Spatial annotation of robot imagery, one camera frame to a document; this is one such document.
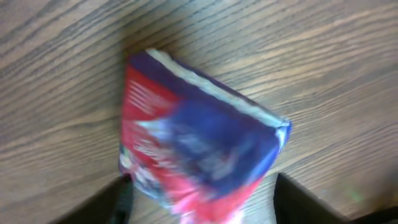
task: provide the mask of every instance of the dark blurred object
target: dark blurred object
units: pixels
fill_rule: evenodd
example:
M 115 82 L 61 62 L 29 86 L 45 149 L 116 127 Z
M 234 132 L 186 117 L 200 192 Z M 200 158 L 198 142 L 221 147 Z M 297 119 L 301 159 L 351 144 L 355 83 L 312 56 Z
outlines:
M 128 224 L 132 210 L 132 181 L 129 175 L 117 178 L 74 211 L 53 224 Z
M 392 207 L 349 221 L 285 174 L 277 177 L 274 208 L 277 224 L 383 224 L 398 219 L 398 207 Z

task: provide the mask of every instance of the wooden table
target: wooden table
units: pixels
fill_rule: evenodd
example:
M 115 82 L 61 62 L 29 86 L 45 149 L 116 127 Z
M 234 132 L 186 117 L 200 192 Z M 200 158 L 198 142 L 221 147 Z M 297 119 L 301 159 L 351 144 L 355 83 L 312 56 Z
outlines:
M 397 170 L 397 16 L 395 0 L 0 1 L 0 223 L 46 223 L 118 176 L 124 64 L 149 47 L 293 120 L 245 223 L 273 223 L 280 171 L 373 211 Z M 133 223 L 177 222 L 135 206 Z

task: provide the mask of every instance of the plastic packet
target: plastic packet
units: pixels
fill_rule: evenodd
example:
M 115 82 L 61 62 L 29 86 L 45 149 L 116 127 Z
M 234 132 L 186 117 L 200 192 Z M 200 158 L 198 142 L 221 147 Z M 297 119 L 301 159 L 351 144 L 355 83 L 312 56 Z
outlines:
M 157 50 L 129 59 L 120 170 L 181 223 L 237 223 L 291 122 Z

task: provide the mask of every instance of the candy wrapper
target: candy wrapper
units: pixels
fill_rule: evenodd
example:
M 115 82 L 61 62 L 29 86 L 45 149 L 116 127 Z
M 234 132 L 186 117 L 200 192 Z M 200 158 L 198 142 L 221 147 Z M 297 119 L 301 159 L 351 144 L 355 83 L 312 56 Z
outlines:
M 239 223 L 290 121 L 157 50 L 129 59 L 124 91 L 121 172 L 181 223 Z

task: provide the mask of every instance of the white strip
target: white strip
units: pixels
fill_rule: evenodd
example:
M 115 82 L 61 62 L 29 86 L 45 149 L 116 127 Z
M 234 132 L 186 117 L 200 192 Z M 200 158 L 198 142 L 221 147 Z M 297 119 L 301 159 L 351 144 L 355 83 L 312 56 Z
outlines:
M 256 118 L 260 122 L 267 126 L 278 128 L 281 126 L 289 125 L 289 122 L 279 118 L 276 115 L 271 114 L 269 111 L 264 111 L 264 109 L 258 106 L 248 103 L 246 100 L 234 96 L 227 91 L 219 88 L 218 86 L 212 84 L 206 78 L 198 76 L 195 72 L 189 71 L 179 64 L 174 62 L 168 54 L 154 49 L 146 50 L 147 53 L 158 62 L 160 62 L 165 68 L 170 70 L 174 75 L 182 78 L 186 82 L 199 87 L 205 93 L 214 96 L 215 98 L 234 106 L 238 111 L 245 113 L 253 118 Z

